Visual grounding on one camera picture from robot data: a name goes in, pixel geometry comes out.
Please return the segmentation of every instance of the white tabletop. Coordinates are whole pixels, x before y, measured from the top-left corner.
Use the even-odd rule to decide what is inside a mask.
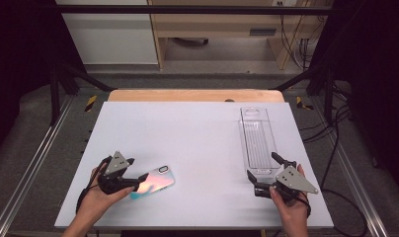
[[[278,154],[303,166],[320,190],[287,103],[105,102],[55,222],[66,227],[93,168],[119,150],[136,178],[168,165],[173,187],[139,200],[125,198],[95,224],[109,229],[265,229],[281,226],[270,199],[255,197],[241,146],[241,107],[266,108]],[[308,226],[332,227],[322,194],[308,195]]]

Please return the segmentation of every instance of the smartphone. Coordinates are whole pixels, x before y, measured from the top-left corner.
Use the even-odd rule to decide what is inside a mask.
[[[175,184],[172,170],[162,166],[148,173],[146,181],[140,184],[137,192],[129,193],[131,199],[140,199],[162,191]]]

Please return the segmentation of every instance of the clear plastic container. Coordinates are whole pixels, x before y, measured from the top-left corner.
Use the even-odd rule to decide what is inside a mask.
[[[239,121],[245,169],[261,183],[273,183],[280,165],[271,157],[277,152],[265,108],[243,107]]]

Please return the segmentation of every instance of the wall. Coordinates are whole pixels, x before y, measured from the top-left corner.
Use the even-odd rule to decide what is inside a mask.
[[[57,4],[146,5],[145,0],[56,0]],[[84,64],[157,64],[147,14],[63,14]]]

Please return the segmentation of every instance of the hand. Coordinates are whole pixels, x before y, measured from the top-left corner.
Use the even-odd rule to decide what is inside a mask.
[[[95,172],[96,168],[92,170],[91,177]],[[83,198],[76,216],[62,236],[85,236],[110,206],[127,197],[134,190],[134,187],[131,187],[106,195],[98,186],[98,177],[99,173],[96,174],[96,178],[91,184],[92,188]]]
[[[298,172],[304,176],[301,165],[298,165]],[[305,237],[307,233],[307,206],[295,199],[288,203],[283,202],[282,197],[274,187],[270,187],[271,198],[279,211],[282,227],[288,237]],[[300,193],[298,198],[306,200],[306,193]]]

